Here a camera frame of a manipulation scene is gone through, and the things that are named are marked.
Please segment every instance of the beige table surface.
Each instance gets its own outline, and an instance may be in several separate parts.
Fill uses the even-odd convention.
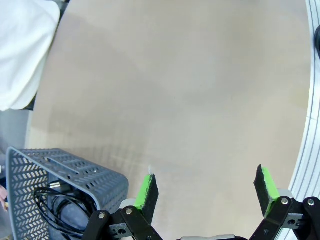
[[[156,174],[167,240],[249,237],[258,164],[287,188],[305,126],[303,0],[72,0],[38,91],[29,148]]]

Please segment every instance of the basket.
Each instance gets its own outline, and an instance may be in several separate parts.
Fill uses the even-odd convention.
[[[58,148],[23,149],[6,152],[6,184],[9,213],[15,240],[49,240],[33,191],[60,179],[90,195],[97,209],[114,213],[127,198],[127,178]]]

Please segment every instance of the silver bolt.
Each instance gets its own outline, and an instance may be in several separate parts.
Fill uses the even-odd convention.
[[[287,205],[287,204],[289,203],[289,200],[286,199],[286,198],[282,198],[282,199],[281,199],[281,203],[282,203],[283,205]]]
[[[128,208],[127,210],[125,210],[125,213],[128,214],[128,215],[132,214],[132,209]]]
[[[313,205],[315,205],[315,201],[313,201],[312,199],[309,199],[309,200],[308,200],[308,204],[309,204],[310,206],[313,206]]]
[[[99,214],[99,218],[100,218],[100,219],[104,219],[105,216],[106,216],[106,215],[105,215],[103,212]]]

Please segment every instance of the white cloth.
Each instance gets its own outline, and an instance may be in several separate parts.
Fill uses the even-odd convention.
[[[0,111],[23,109],[37,93],[59,17],[53,1],[0,0]]]

